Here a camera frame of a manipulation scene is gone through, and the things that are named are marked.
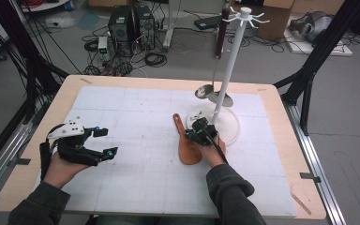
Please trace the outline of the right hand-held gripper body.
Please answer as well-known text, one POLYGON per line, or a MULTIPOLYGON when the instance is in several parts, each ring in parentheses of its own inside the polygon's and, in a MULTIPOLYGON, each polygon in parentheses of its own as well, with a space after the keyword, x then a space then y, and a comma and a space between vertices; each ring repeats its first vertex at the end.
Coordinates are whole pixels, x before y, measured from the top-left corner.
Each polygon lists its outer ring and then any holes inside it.
POLYGON ((196 130, 195 133, 200 137, 200 141, 195 143, 200 145, 211 145, 218 135, 215 126, 210 124, 205 117, 197 119, 192 124, 192 128, 196 130))

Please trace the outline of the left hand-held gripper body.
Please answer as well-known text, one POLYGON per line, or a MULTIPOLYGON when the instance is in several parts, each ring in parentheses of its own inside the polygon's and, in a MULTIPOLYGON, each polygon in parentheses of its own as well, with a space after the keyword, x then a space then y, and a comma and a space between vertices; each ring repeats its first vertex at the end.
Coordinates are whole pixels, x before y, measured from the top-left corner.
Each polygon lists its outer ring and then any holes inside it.
POLYGON ((80 117, 76 117, 52 128, 47 139, 55 141, 61 159, 75 164, 97 166, 101 153, 84 146, 91 135, 96 135, 97 130, 99 127, 85 127, 80 117))

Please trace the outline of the wooden spatula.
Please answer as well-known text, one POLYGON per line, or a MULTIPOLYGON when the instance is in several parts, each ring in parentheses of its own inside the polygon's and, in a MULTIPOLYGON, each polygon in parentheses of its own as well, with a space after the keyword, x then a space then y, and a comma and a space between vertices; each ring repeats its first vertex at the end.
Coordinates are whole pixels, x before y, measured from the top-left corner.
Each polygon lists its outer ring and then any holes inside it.
POLYGON ((172 118, 179 133, 178 155, 180 161, 185 165, 199 163, 203 159, 203 156, 198 146, 187 138, 181 116, 178 113, 175 113, 172 118))

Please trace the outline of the steel spatula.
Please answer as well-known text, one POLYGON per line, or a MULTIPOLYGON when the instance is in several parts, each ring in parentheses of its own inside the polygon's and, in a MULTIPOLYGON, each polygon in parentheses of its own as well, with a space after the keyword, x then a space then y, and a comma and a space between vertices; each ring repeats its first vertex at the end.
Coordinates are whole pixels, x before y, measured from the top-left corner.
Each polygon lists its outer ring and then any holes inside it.
MULTIPOLYGON (((215 78, 216 78, 216 75, 213 75, 213 78, 212 78, 212 85, 215 85, 215 78)), ((208 96, 208 99, 217 104, 218 103, 218 100, 219 100, 219 94, 220 92, 219 91, 214 91, 212 92, 209 96, 208 96)), ((222 101, 222 106, 224 107, 231 107, 233 105, 233 99, 228 95, 228 94, 225 94, 224 95, 224 99, 222 101)))

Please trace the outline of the white utensil rack stand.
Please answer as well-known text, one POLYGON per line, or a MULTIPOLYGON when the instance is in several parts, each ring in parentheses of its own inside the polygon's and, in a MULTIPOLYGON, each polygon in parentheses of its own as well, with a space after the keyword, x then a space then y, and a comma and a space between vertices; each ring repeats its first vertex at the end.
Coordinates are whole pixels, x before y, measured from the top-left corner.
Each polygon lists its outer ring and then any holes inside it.
POLYGON ((255 28, 254 22, 266 23, 266 21, 260 20, 261 16, 263 16, 263 13, 253 15, 250 7, 241 7, 238 11, 235 11, 230 7, 228 24, 233 21, 238 21, 238 26, 235 31, 229 60, 225 68, 224 78, 218 90, 220 92, 218 103, 215 104, 208 98, 205 98, 209 100, 209 103, 198 105, 190 110, 186 118, 187 128, 192 128, 192 124, 197 119, 205 117, 210 124, 216 127, 220 137, 227 144, 233 144, 239 138, 241 134, 241 123, 238 116, 231 110, 231 107, 222 106, 222 101, 224 95, 228 94, 227 89, 230 84, 231 76, 233 75, 233 68, 246 27, 249 24, 251 27, 255 28))

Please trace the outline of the person's right hand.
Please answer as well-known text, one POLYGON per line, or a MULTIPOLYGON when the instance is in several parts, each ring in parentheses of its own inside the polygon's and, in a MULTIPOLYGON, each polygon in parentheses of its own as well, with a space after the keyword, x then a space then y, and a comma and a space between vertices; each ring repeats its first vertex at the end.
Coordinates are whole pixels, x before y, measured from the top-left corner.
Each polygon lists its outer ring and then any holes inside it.
MULTIPOLYGON (((215 143, 220 147, 223 154, 226 153, 226 144, 222 141, 219 136, 216 136, 215 143)), ((225 161, 216 149, 214 145, 200 145, 199 150, 202 154, 202 158, 213 168, 217 165, 224 164, 225 161)))

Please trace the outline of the person's left hand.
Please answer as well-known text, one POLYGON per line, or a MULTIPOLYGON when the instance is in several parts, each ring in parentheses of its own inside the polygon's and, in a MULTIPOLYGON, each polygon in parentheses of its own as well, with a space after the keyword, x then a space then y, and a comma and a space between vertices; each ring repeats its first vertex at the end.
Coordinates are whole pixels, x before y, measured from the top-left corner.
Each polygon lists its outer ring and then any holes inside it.
POLYGON ((87 168, 87 165, 67 162, 61 159, 58 153, 54 153, 43 182, 62 189, 78 173, 87 168))

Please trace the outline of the black table clamp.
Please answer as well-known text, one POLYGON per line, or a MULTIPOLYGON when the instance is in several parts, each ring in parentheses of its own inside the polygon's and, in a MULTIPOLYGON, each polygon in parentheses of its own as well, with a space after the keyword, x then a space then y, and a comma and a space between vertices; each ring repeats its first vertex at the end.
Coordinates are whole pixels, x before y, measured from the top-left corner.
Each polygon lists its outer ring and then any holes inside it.
POLYGON ((316 184, 321 183, 321 178, 319 176, 315 176, 314 174, 312 174, 310 172, 300 172, 300 177, 302 179, 310 179, 316 184))
POLYGON ((14 158, 9 162, 8 166, 15 167, 16 165, 28 165, 30 161, 30 158, 14 158))

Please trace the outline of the small white power supply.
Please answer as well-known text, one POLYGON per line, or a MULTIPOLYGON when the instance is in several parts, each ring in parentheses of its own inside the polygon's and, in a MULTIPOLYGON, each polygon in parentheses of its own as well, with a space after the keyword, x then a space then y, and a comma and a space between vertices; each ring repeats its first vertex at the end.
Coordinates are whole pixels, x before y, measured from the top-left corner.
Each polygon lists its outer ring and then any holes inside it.
POLYGON ((100 59, 104 62, 107 62, 110 58, 107 37, 99 37, 98 38, 97 49, 98 49, 100 59))

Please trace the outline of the black computer tower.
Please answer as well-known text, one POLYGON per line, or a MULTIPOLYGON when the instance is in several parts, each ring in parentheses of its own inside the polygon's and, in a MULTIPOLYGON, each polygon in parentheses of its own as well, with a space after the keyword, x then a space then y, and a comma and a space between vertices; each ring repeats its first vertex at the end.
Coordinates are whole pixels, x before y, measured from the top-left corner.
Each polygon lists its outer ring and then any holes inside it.
POLYGON ((155 48, 155 18, 148 6, 134 8, 136 42, 145 50, 155 48))
POLYGON ((135 39, 131 6, 114 6, 108 22, 112 38, 119 42, 130 42, 135 39))

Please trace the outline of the thin wooden stick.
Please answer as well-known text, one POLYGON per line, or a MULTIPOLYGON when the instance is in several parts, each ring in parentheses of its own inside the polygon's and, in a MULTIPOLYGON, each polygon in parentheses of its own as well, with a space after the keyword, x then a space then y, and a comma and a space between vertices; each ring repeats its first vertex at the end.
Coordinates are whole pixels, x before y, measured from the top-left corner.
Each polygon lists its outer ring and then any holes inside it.
POLYGON ((293 192, 291 192, 291 195, 292 195, 293 199, 304 209, 304 211, 308 215, 312 214, 312 212, 309 210, 309 208, 293 192))

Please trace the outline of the large cardboard box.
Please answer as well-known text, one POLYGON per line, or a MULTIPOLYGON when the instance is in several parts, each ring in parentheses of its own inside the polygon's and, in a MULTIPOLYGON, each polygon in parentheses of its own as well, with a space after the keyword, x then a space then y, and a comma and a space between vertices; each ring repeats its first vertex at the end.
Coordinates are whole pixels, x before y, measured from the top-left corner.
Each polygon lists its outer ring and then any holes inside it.
POLYGON ((293 3, 294 0, 231 0, 231 5, 235 10, 248 7, 251 8, 253 15, 263 13, 261 21, 267 21, 267 23, 254 22, 254 25, 258 27, 257 36, 273 41, 283 37, 293 3))

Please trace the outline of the white floor board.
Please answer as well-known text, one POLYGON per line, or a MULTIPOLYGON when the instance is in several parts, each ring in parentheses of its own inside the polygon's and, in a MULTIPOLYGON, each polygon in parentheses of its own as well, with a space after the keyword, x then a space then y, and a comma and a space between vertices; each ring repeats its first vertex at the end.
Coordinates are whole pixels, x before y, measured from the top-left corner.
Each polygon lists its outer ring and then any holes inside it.
MULTIPOLYGON (((283 37, 291 53, 310 55, 317 49, 305 37, 302 37, 297 31, 291 31, 289 28, 284 30, 283 37)), ((330 56, 351 57, 353 55, 353 52, 341 40, 333 46, 324 44, 324 49, 331 50, 330 56)))

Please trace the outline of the grey rounded device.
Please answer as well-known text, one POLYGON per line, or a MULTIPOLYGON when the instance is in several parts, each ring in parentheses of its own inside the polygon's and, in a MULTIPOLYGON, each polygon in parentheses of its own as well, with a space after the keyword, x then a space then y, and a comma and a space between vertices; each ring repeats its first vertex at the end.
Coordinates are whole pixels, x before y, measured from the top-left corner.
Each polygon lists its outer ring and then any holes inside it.
POLYGON ((322 11, 307 12, 304 16, 291 20, 289 30, 296 31, 308 42, 314 42, 332 21, 333 17, 322 11))

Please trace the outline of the black frame post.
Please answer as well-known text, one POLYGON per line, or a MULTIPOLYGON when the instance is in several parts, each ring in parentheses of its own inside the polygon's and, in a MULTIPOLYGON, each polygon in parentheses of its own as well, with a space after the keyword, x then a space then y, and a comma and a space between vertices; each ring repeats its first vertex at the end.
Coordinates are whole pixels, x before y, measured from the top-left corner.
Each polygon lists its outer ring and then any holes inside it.
POLYGON ((316 44, 317 49, 309 55, 304 65, 293 75, 274 83, 277 89, 287 84, 290 86, 281 95, 281 99, 288 105, 295 106, 297 99, 303 96, 300 126, 306 135, 308 135, 308 115, 313 81, 331 52, 331 50, 324 49, 324 44, 329 46, 337 44, 359 14, 360 0, 345 0, 334 16, 334 20, 316 44))
POLYGON ((68 73, 40 54, 9 0, 0 0, 0 24, 24 60, 22 69, 20 62, 16 58, 12 59, 19 73, 26 79, 24 110, 25 120, 30 121, 36 113, 37 97, 55 95, 61 86, 53 74, 66 78, 68 73))

